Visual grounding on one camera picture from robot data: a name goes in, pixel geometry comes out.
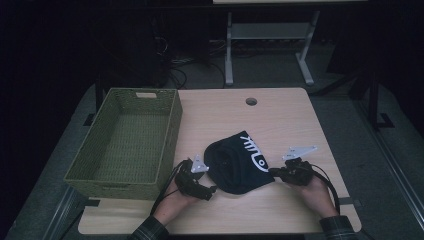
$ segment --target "human hand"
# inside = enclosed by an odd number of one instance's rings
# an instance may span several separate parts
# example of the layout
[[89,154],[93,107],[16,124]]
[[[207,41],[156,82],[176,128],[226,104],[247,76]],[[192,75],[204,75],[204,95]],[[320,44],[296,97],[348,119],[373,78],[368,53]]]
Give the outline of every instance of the human hand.
[[153,213],[153,217],[155,217],[164,226],[176,218],[182,210],[199,201],[198,198],[185,196],[178,191],[175,179],[173,179],[169,184],[169,187],[165,192],[165,196],[167,194],[169,195],[159,203],[156,211]]
[[302,197],[305,204],[318,213],[321,218],[339,215],[328,193],[328,188],[323,181],[314,176],[308,186],[289,184]]

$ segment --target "green basket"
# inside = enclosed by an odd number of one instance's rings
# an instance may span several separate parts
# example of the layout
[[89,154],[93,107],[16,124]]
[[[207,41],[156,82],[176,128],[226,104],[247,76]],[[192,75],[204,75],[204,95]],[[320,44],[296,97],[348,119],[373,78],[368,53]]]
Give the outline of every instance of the green basket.
[[156,199],[172,171],[182,112],[177,90],[110,89],[65,182],[88,197]]

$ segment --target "plaid sleeve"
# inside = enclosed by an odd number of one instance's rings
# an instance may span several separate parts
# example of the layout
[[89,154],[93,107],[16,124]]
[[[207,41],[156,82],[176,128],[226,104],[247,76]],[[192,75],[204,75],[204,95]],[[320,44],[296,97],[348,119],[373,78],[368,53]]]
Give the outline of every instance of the plaid sleeve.
[[346,216],[323,218],[319,221],[327,240],[358,239],[352,225]]
[[128,240],[162,240],[169,233],[156,218],[149,216],[132,234]]

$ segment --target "gray floor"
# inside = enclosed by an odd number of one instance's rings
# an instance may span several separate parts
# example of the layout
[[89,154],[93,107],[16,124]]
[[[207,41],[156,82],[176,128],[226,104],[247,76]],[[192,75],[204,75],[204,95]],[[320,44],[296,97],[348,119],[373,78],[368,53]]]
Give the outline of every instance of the gray floor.
[[[302,87],[317,91],[334,82],[340,75],[326,73],[331,45],[314,45],[307,62],[316,81],[306,86],[294,58],[298,45],[276,51],[263,51],[250,58],[234,58],[234,86]],[[223,70],[224,58],[212,59]],[[187,74],[187,89],[221,88],[223,79],[215,66],[190,64],[179,68]],[[179,72],[174,72],[182,79]],[[171,81],[165,86],[173,88]],[[376,134],[364,120],[363,103],[347,97],[350,84],[323,97],[311,97],[316,114],[329,142],[340,172],[361,219],[360,239],[424,239],[410,203],[399,188],[399,180],[390,168],[389,157],[396,159],[416,194],[424,198],[424,140],[411,126],[390,92],[381,88],[379,110],[389,115],[395,128],[381,129]],[[78,233],[78,214],[86,198],[63,182],[63,177],[89,127],[83,126],[88,114],[95,112],[94,89],[90,88],[58,142],[45,170],[28,198],[7,239],[125,239],[125,236],[83,236]],[[381,140],[390,150],[381,150]],[[70,202],[62,202],[69,194]],[[320,234],[306,239],[323,239]]]

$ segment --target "black hat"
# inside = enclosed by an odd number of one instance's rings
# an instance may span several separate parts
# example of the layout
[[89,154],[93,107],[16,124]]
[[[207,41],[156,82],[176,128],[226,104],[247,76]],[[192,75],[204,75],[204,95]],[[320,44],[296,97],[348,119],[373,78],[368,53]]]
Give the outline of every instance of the black hat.
[[244,194],[274,181],[259,148],[246,131],[209,145],[208,175],[225,192]]

